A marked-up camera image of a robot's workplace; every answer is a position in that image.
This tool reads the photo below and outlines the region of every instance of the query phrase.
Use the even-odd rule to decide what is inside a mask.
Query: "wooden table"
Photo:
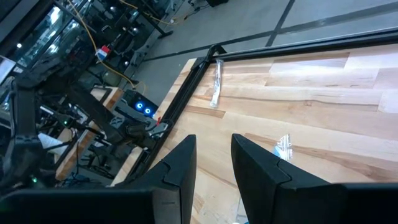
[[[213,64],[154,162],[197,135],[192,223],[245,216],[231,161],[233,133],[269,151],[290,134],[291,163],[329,182],[398,181],[398,45],[224,63],[216,110],[210,107],[214,75]]]
[[[107,87],[111,89],[108,97],[104,100],[103,105],[110,111],[114,109],[116,103],[123,97],[123,91],[117,87]],[[91,94],[97,99],[101,100],[106,94],[106,90],[94,88]],[[89,127],[94,129],[99,129],[94,122],[89,123]],[[55,178],[57,180],[65,180],[73,168],[76,166],[77,156],[81,158],[85,149],[94,141],[95,134],[89,131],[85,131],[79,138],[78,143],[76,143],[71,151],[67,154],[66,158],[62,161],[60,167],[57,169],[57,174]],[[71,140],[71,131],[69,129],[64,129],[58,140],[63,142]]]

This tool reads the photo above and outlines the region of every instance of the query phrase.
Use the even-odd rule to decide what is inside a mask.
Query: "wire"
[[[135,5],[133,5],[133,4],[130,4],[130,3],[126,2],[126,1],[119,0],[119,2],[121,2],[121,3],[125,4],[125,5],[128,5],[128,6],[132,7],[132,8],[134,8],[134,9],[138,9],[137,6],[135,6]],[[185,13],[184,15],[182,15],[182,16],[173,17],[172,19],[173,19],[174,21],[177,21],[177,19],[183,18],[183,21],[184,21],[184,20],[188,19],[188,17],[192,16],[193,14],[198,13],[198,12],[201,11],[202,9],[208,8],[209,6],[210,6],[210,5],[207,4],[206,6],[199,6],[199,7],[196,7],[195,10],[194,10],[193,12],[188,12],[188,13]],[[152,18],[153,20],[156,20],[156,21],[158,21],[158,22],[160,22],[160,23],[167,24],[167,25],[175,26],[175,25],[179,25],[179,24],[182,23],[182,21],[180,21],[180,22],[177,21],[177,22],[169,23],[169,22],[162,21],[162,20],[160,20],[160,19],[158,19],[158,18],[156,18],[156,17],[150,15],[149,13],[144,12],[144,14],[147,15],[147,16],[149,16],[149,17]]]
[[[135,5],[133,5],[133,4],[130,4],[130,3],[128,3],[128,2],[125,2],[125,1],[123,1],[123,0],[119,0],[119,2],[121,2],[121,3],[125,4],[125,5],[128,5],[128,6],[132,7],[132,8],[134,8],[134,9],[138,9],[137,6],[135,6]],[[178,23],[176,24],[176,23],[164,22],[164,21],[162,21],[162,20],[160,20],[160,19],[158,19],[158,18],[153,17],[152,15],[150,15],[149,13],[146,13],[146,12],[144,12],[144,14],[147,15],[147,16],[149,16],[150,18],[156,20],[156,21],[159,21],[159,22],[164,23],[164,24],[167,24],[167,25],[177,25],[177,24],[178,24]]]
[[[83,18],[80,16],[79,12],[78,12],[77,9],[75,8],[75,6],[72,4],[72,2],[71,2],[70,0],[67,0],[67,1],[68,1],[69,5],[72,7],[72,9],[75,11],[75,13],[76,13],[77,17],[79,18],[80,22],[83,24],[83,27],[86,29],[87,34],[88,34],[88,37],[90,38],[91,42],[93,43],[95,55],[97,55],[97,54],[96,54],[96,52],[97,52],[97,46],[96,46],[96,44],[95,44],[95,41],[94,41],[93,36],[91,35],[91,32],[88,30],[86,23],[84,22]],[[101,59],[98,58],[98,56],[97,56],[97,59],[99,60],[99,62],[100,62],[105,68],[107,68],[108,70],[114,72],[115,74],[121,76],[121,77],[124,78],[126,81],[128,81],[128,82],[131,84],[132,89],[136,89],[136,86],[138,86],[140,83],[142,83],[142,82],[139,82],[136,86],[134,86],[134,84],[132,83],[132,81],[131,81],[127,76],[125,76],[125,75],[123,75],[122,73],[119,73],[118,71],[116,71],[115,69],[113,69],[113,68],[107,66]],[[144,85],[144,92],[143,92],[142,94],[145,93],[145,89],[146,89],[145,83],[143,83],[143,85]]]

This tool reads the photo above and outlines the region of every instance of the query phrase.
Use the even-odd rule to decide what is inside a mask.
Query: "clear plastic wrapper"
[[[286,134],[277,142],[277,144],[274,146],[274,154],[286,161],[289,161],[293,158],[293,149],[289,134]]]
[[[223,73],[223,60],[216,59],[217,67],[216,67],[216,78],[214,81],[214,93],[211,98],[210,106],[212,108],[217,108],[218,106],[218,98],[220,97],[221,92],[221,74]]]

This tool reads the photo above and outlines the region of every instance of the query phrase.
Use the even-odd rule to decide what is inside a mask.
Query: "gray floor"
[[[323,39],[398,26],[398,3],[393,0],[295,0],[272,46]],[[175,16],[193,9],[181,2]],[[146,59],[183,52],[228,40],[273,31],[289,0],[229,0],[189,17],[177,26],[162,26],[174,34],[156,40]],[[265,47],[269,36],[225,45],[227,52]],[[145,96],[160,104],[190,58],[206,50],[150,60],[128,75],[145,82]]]

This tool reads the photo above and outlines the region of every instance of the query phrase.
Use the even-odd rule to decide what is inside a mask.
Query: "black metal frame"
[[[162,121],[171,120],[177,123],[182,111],[187,105],[196,87],[203,78],[207,68],[211,63],[215,63],[215,59],[222,59],[225,62],[236,60],[249,60],[255,58],[266,57],[280,57],[295,54],[308,54],[315,52],[335,51],[343,49],[354,49],[362,47],[371,47],[378,45],[396,44],[398,43],[398,29],[388,29],[383,31],[374,31],[357,35],[349,35],[344,37],[324,39],[318,41],[311,41],[292,45],[283,45],[278,47],[265,47],[262,49],[247,50],[243,52],[235,52],[226,54],[220,45],[210,47],[206,57],[197,58],[196,62],[191,68],[188,77],[182,84],[181,88],[175,95],[169,108],[165,112]],[[170,131],[166,131],[162,138],[160,138],[153,150],[146,151],[134,167],[131,169],[127,179],[127,183],[136,180],[148,171],[150,165],[153,163],[163,143],[168,138]]]

